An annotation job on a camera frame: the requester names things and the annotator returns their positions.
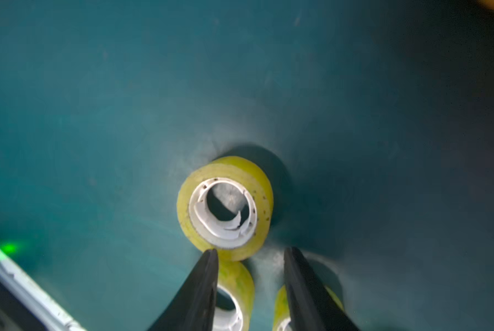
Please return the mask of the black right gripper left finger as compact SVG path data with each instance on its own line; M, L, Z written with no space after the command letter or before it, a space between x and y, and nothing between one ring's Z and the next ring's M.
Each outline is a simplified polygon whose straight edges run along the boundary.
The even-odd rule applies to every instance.
M164 312L149 330L212 330L218 292L219 258L206 250Z

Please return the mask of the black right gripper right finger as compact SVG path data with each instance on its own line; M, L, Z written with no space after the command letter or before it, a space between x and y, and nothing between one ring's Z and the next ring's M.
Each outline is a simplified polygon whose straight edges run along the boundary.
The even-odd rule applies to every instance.
M293 330L357 330L296 247L284 251L284 279Z

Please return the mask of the transparent tape roll seven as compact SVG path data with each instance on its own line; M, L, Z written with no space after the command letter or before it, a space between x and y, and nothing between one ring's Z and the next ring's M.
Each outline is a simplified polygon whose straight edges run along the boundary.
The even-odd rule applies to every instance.
M272 331L294 331L285 285L277 292Z

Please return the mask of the transparent tape roll eight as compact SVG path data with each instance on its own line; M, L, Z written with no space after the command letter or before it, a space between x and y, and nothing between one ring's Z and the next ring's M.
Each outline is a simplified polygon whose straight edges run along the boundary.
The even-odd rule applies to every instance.
M226 293L235 305L233 310L216 306L213 330L249 330L255 300L251 273L237 261L219 261L218 290Z

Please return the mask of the transparent tape roll six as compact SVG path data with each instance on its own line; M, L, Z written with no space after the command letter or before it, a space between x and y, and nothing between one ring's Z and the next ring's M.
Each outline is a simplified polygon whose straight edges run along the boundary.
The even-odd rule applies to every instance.
M190 174L177 201L179 224L189 241L201 251L215 248L229 261L248 259L263 246L273 206L264 171L235 156Z

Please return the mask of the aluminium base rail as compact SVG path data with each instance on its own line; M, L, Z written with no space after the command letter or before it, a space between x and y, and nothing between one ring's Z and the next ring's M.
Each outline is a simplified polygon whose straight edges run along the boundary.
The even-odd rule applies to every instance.
M0 330L84 330L0 249Z

